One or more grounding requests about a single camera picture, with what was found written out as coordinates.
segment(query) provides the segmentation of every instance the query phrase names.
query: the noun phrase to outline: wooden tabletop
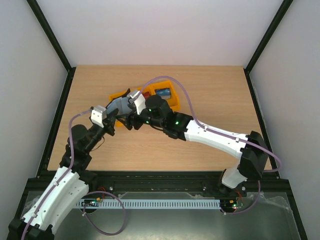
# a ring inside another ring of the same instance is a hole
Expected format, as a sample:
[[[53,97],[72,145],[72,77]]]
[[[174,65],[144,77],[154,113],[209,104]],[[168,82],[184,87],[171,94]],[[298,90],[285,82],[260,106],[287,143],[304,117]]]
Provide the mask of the wooden tabletop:
[[[106,106],[109,95],[141,87],[157,76],[171,76],[187,90],[197,118],[236,133],[261,132],[241,66],[79,65],[72,81],[48,170],[56,170],[65,153],[69,120],[91,106]],[[179,112],[191,114],[181,89]],[[89,115],[74,123],[87,128]],[[148,125],[139,130],[117,127],[91,154],[88,170],[98,171],[221,171],[237,160],[213,147],[172,139]],[[271,169],[270,162],[266,169]]]

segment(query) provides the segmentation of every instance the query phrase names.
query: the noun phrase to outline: orange bin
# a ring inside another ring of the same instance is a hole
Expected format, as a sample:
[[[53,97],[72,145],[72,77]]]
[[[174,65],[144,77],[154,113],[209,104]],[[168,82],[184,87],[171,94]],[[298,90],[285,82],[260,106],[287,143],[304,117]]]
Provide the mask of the orange bin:
[[[136,87],[136,88],[131,88],[131,91],[136,90],[136,89],[140,91],[142,89],[142,86]],[[168,102],[170,108],[174,112],[179,111],[180,110],[180,100],[179,100],[177,92],[176,92],[176,90],[170,80],[150,84],[143,90],[143,93],[149,92],[150,95],[155,95],[156,90],[158,90],[158,89],[170,89],[171,98],[166,99],[166,101]],[[112,101],[113,99],[116,99],[117,97],[120,97],[123,94],[125,94],[125,92],[126,91],[122,91],[122,92],[117,92],[117,93],[111,94],[109,96],[109,100]],[[115,125],[117,127],[123,126],[123,124],[119,121],[116,121]]]

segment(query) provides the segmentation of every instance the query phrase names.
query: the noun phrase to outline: purple hose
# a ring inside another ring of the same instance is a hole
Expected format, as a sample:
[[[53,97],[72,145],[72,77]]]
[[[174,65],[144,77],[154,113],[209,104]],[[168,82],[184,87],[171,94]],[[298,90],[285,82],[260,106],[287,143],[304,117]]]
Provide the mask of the purple hose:
[[[145,90],[145,88],[146,88],[149,84],[151,84],[151,83],[153,83],[153,82],[155,82],[155,81],[157,81],[157,80],[159,80],[159,79],[170,79],[170,80],[174,81],[176,84],[179,85],[179,87],[182,89],[182,91],[183,91],[183,93],[184,93],[184,95],[185,95],[185,97],[186,97],[186,100],[188,101],[188,104],[189,104],[189,107],[190,107],[190,110],[191,110],[191,114],[192,114],[192,116],[193,116],[194,121],[196,122],[196,124],[197,124],[199,127],[201,127],[202,129],[205,129],[205,126],[202,125],[202,124],[198,121],[198,119],[197,119],[196,113],[195,113],[195,111],[194,111],[194,108],[193,108],[193,106],[192,106],[190,97],[189,97],[186,89],[184,88],[184,86],[182,86],[182,84],[181,84],[178,80],[176,80],[176,79],[173,78],[173,77],[170,77],[170,76],[157,76],[157,77],[151,79],[150,81],[148,81],[148,82],[142,87],[142,89],[140,90],[139,94],[138,94],[137,96],[135,96],[135,97],[133,98],[133,100],[136,100],[136,99],[139,97],[139,95]],[[234,136],[230,136],[230,135],[225,134],[225,133],[223,133],[223,132],[216,131],[216,130],[211,129],[211,128],[209,128],[209,127],[208,127],[206,130],[207,130],[208,132],[211,132],[211,133],[214,133],[214,134],[217,134],[217,135],[220,135],[220,136],[223,136],[223,137],[232,139],[232,140],[236,140],[236,137],[234,137]],[[277,157],[273,152],[269,151],[268,149],[266,149],[266,148],[264,148],[264,147],[262,147],[262,146],[260,146],[260,145],[257,145],[257,144],[255,144],[255,143],[253,143],[253,142],[250,142],[250,141],[247,141],[247,140],[244,140],[244,139],[241,139],[241,138],[239,138],[239,142],[242,142],[242,143],[251,145],[251,146],[253,146],[253,147],[257,148],[257,149],[260,149],[260,150],[262,150],[263,152],[267,153],[268,155],[274,157],[275,160],[277,160],[277,162],[278,162],[278,167],[277,167],[277,168],[271,169],[271,170],[264,170],[264,172],[272,173],[272,172],[279,171],[279,170],[282,168],[282,161],[281,161],[280,158]]]
[[[113,195],[112,193],[110,192],[107,192],[107,191],[92,191],[92,192],[89,192],[87,194],[88,195],[91,195],[91,194],[106,194],[106,195],[109,195],[113,198],[115,198],[121,205],[122,207],[122,210],[123,210],[123,224],[121,226],[121,228],[119,229],[119,231],[115,232],[115,233],[108,233],[108,232],[105,232],[105,231],[102,231],[100,230],[92,221],[91,219],[89,218],[89,216],[87,215],[86,213],[86,207],[87,207],[87,204],[84,205],[83,207],[83,214],[84,214],[84,217],[88,220],[88,222],[91,224],[91,226],[93,226],[95,228],[95,230],[97,230],[99,233],[103,234],[103,235],[106,235],[106,236],[114,236],[114,235],[118,235],[119,233],[121,233],[125,228],[126,228],[126,225],[127,225],[127,221],[128,221],[128,216],[127,216],[127,212],[126,212],[126,209],[125,209],[125,206],[124,204],[122,203],[122,201],[115,195]]]
[[[73,118],[70,119],[69,121],[69,141],[70,141],[70,149],[71,149],[71,162],[70,162],[70,166],[68,167],[68,169],[61,175],[61,177],[56,181],[57,184],[60,183],[60,181],[68,174],[68,172],[71,170],[71,168],[73,167],[74,165],[74,162],[75,162],[75,150],[74,150],[74,142],[73,142],[73,138],[72,138],[72,122],[77,118],[77,117],[80,117],[82,115],[85,115],[85,114],[88,114],[90,113],[92,110],[89,109],[87,111],[84,111],[84,112],[81,112],[77,115],[75,115]],[[50,195],[50,193],[55,189],[56,185],[53,185],[47,192],[46,194],[44,195],[44,197],[42,198],[42,200],[40,201],[39,205],[36,207],[36,209],[34,210],[34,214],[36,215],[38,212],[39,212],[39,209],[41,208],[41,206],[44,204],[44,202],[46,201],[46,199],[48,198],[48,196]],[[22,233],[22,236],[21,236],[21,240],[25,240],[25,237],[26,237],[26,234],[27,234],[27,231],[28,231],[28,228],[30,226],[30,224],[32,223],[32,221],[34,220],[35,218],[32,216],[30,218],[30,220],[27,222],[24,230],[23,230],[23,233]]]
[[[260,181],[258,181],[258,194],[256,196],[256,199],[254,200],[254,202],[248,207],[246,208],[245,210],[242,210],[242,211],[238,211],[238,212],[225,212],[222,208],[221,208],[221,212],[223,212],[225,215],[236,215],[236,214],[244,214],[245,212],[248,212],[250,209],[252,209],[256,203],[258,202],[259,200],[259,197],[260,197],[260,192],[261,192],[261,185],[260,185]]]

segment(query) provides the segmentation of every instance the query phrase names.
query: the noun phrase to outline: purple cable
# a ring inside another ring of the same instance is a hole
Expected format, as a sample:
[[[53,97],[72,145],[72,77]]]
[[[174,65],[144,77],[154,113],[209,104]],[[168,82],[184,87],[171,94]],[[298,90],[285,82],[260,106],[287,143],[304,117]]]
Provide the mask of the purple cable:
[[[258,194],[257,194],[257,197],[254,200],[254,202],[248,208],[246,208],[245,210],[242,210],[242,211],[238,211],[238,212],[225,212],[222,208],[220,210],[225,215],[231,215],[232,216],[232,215],[236,215],[236,214],[244,214],[245,212],[248,212],[250,209],[252,209],[256,205],[256,203],[258,202],[259,197],[260,197],[260,192],[261,192],[261,185],[260,185],[260,181],[258,181]]]
[[[90,113],[92,110],[89,109],[87,111],[84,111],[84,112],[81,112],[77,115],[75,115],[73,118],[70,119],[69,121],[69,141],[70,141],[70,149],[71,149],[71,162],[70,162],[70,166],[68,167],[68,169],[61,175],[61,177],[56,181],[57,184],[60,183],[60,181],[68,174],[68,172],[71,170],[71,168],[73,167],[74,165],[74,161],[75,161],[75,150],[74,150],[74,142],[73,142],[73,137],[72,137],[72,122],[77,118],[77,117],[80,117],[82,115],[85,115],[85,114],[88,114]],[[46,194],[44,195],[44,197],[42,198],[42,200],[40,201],[39,205],[36,207],[36,209],[34,210],[34,214],[36,215],[38,212],[39,212],[39,209],[41,208],[41,206],[44,204],[44,202],[46,201],[46,199],[48,198],[48,196],[51,194],[51,192],[55,189],[56,185],[53,185],[47,192]],[[30,218],[30,220],[27,222],[24,230],[23,230],[23,233],[22,233],[22,236],[21,236],[21,240],[25,240],[25,237],[26,237],[26,234],[27,234],[27,231],[28,231],[28,228],[30,226],[30,224],[32,223],[32,221],[34,220],[35,218],[32,216]]]
[[[88,220],[88,222],[91,224],[91,226],[93,226],[95,228],[95,230],[97,230],[99,233],[103,234],[103,235],[106,235],[106,236],[114,236],[114,235],[118,235],[120,234],[125,228],[126,228],[126,225],[127,225],[127,221],[128,221],[128,216],[127,216],[127,212],[126,212],[126,209],[125,209],[125,206],[124,204],[122,203],[122,201],[115,195],[113,195],[112,193],[110,192],[107,192],[107,191],[92,191],[92,192],[89,192],[87,194],[88,195],[91,195],[91,194],[106,194],[106,195],[109,195],[113,198],[115,198],[121,205],[122,207],[122,210],[123,210],[123,224],[121,226],[121,228],[119,229],[119,231],[115,232],[115,233],[108,233],[108,232],[105,232],[105,231],[102,231],[100,230],[92,221],[91,219],[89,218],[89,216],[87,215],[86,213],[86,207],[88,204],[84,205],[83,207],[83,216]]]
[[[171,76],[157,76],[157,77],[151,79],[150,81],[148,81],[148,82],[142,87],[142,89],[140,90],[139,94],[138,94],[137,96],[135,96],[135,97],[133,98],[133,100],[136,100],[149,84],[151,84],[151,83],[153,83],[153,82],[155,82],[155,81],[157,81],[157,80],[159,80],[159,79],[170,79],[170,80],[174,81],[176,84],[179,85],[179,87],[182,89],[182,91],[183,91],[183,93],[184,93],[184,95],[185,95],[185,97],[186,97],[186,100],[188,101],[188,104],[189,104],[189,107],[190,107],[190,110],[191,110],[191,114],[192,114],[192,116],[193,116],[194,121],[196,122],[196,124],[197,124],[199,127],[201,127],[202,129],[205,129],[205,126],[202,125],[202,124],[198,121],[198,119],[197,119],[196,113],[195,113],[195,111],[194,111],[194,108],[193,108],[193,106],[192,106],[190,97],[189,97],[186,89],[184,88],[184,86],[182,86],[182,84],[181,84],[178,80],[176,80],[175,78],[173,78],[173,77],[171,77]],[[228,134],[225,134],[225,133],[223,133],[223,132],[216,131],[216,130],[211,129],[211,128],[209,128],[209,127],[208,127],[206,130],[207,130],[208,132],[211,132],[211,133],[214,133],[214,134],[217,134],[217,135],[220,135],[220,136],[223,136],[223,137],[232,139],[232,140],[236,140],[236,139],[237,139],[237,137],[230,136],[230,135],[228,135]],[[244,139],[241,139],[241,138],[239,138],[239,142],[242,142],[242,143],[251,145],[251,146],[253,146],[253,147],[257,148],[257,149],[260,149],[260,150],[262,150],[263,152],[267,153],[268,155],[274,157],[275,160],[277,160],[277,162],[278,162],[278,167],[277,167],[277,168],[271,169],[271,170],[264,170],[264,172],[272,173],[272,172],[279,171],[279,170],[282,168],[282,161],[281,161],[280,158],[277,157],[273,152],[269,151],[268,149],[266,149],[266,148],[264,148],[264,147],[262,147],[262,146],[260,146],[260,145],[258,145],[258,144],[255,144],[255,143],[253,143],[253,142],[250,142],[250,141],[247,141],[247,140],[244,140]]]

